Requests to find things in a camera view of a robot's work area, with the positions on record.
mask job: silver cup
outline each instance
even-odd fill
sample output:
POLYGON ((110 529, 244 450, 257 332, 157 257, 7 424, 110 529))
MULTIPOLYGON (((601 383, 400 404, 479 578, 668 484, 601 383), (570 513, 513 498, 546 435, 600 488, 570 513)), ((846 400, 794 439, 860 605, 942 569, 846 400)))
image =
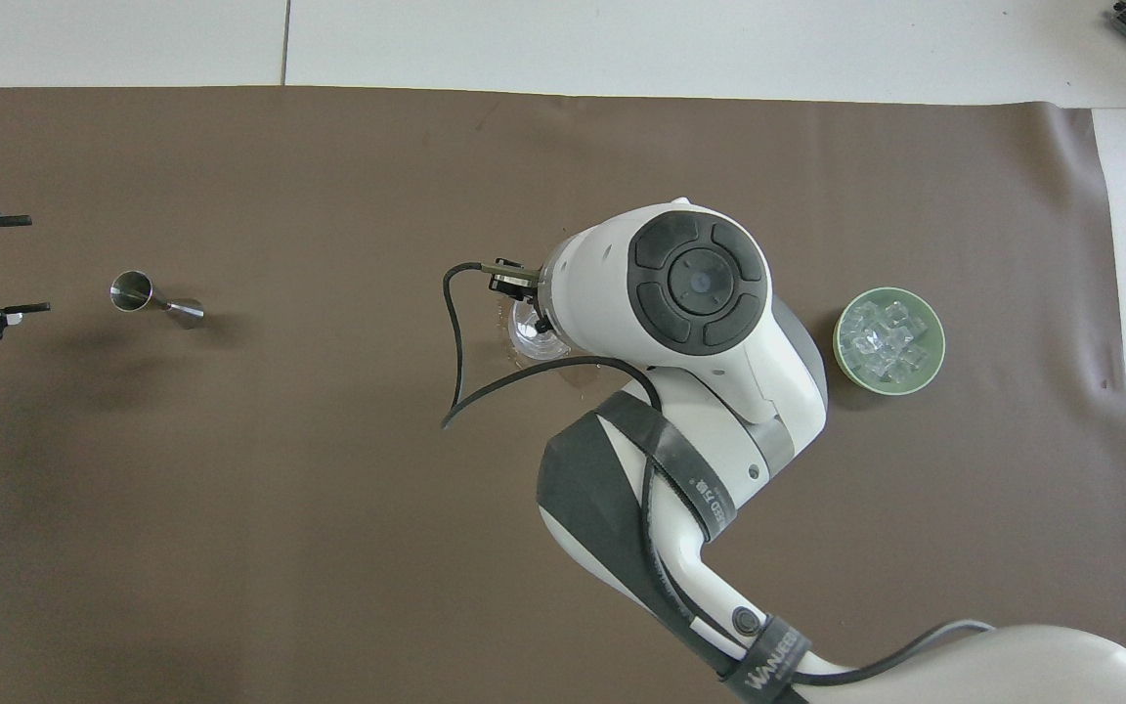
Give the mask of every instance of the silver cup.
POLYGON ((164 311, 171 320, 185 330, 193 330, 203 324, 205 312, 203 304, 193 298, 164 298, 155 289, 151 277, 142 271, 128 270, 111 282, 111 304, 125 313, 143 311, 153 308, 164 311))

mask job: brown tablecloth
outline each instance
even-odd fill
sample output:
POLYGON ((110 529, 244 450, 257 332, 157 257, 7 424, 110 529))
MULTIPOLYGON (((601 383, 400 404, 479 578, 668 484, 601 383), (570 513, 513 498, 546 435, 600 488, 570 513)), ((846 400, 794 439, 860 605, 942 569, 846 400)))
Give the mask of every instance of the brown tablecloth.
MULTIPOLYGON (((689 196, 763 244, 821 347, 903 285, 912 396, 828 360, 823 435, 706 551, 820 654, 938 621, 1126 645, 1126 384, 1089 113, 307 88, 0 90, 0 701, 725 701, 560 550, 548 438, 619 374, 450 431, 450 264, 689 196), (151 273, 207 330, 126 315, 151 273)), ((484 277, 479 384, 512 365, 484 277)))

